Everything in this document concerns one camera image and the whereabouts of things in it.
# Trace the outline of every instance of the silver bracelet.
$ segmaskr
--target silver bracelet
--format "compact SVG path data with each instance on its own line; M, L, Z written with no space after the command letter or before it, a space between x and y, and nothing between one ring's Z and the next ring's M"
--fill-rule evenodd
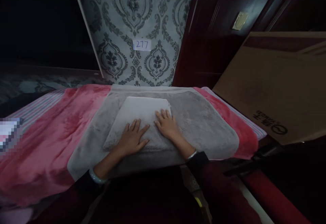
M194 157L196 155L196 153L198 153L197 150L195 150L195 152L186 159L186 162L188 162L189 160L191 160L192 157Z
M107 179L103 180L103 179L99 178L97 175L95 175L93 168L89 169L89 175L91 176L93 181L97 184L104 184L108 181Z

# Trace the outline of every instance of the number 277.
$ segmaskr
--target number 277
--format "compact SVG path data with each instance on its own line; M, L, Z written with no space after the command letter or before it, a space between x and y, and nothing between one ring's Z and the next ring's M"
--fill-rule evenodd
M144 48L144 42L146 42L146 47L145 48L147 48L147 45L148 45L148 41L138 41L137 40L137 46L136 47L142 47L142 48Z

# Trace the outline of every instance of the cardboard box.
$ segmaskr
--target cardboard box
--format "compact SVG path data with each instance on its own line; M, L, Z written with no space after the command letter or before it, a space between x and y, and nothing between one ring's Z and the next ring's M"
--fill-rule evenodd
M213 88L285 145L326 135L326 32L251 32Z

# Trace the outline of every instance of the dark wooden door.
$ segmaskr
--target dark wooden door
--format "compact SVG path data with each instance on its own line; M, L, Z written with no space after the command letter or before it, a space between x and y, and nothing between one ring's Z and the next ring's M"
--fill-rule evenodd
M252 30L264 31L284 0L192 0L174 86L212 88ZM232 26L248 13L241 30Z

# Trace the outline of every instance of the red blanket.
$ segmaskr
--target red blanket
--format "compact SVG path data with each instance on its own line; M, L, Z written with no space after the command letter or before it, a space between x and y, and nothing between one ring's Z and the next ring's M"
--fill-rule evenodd
M15 152L0 160L0 195L26 206L67 190L74 183L68 160L110 89L95 84L66 89L61 101L28 128ZM218 99L194 89L238 134L234 156L250 158L258 147L252 129Z

